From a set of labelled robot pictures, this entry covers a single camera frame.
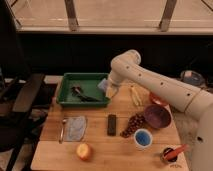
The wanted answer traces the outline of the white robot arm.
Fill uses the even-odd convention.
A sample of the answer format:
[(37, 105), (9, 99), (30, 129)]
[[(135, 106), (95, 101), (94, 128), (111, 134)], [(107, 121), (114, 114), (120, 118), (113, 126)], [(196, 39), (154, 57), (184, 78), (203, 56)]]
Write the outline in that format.
[(128, 50), (111, 60), (106, 96), (118, 93), (121, 83), (131, 80), (148, 89), (181, 112), (198, 121), (192, 153), (192, 171), (213, 171), (213, 94), (140, 66), (141, 56)]

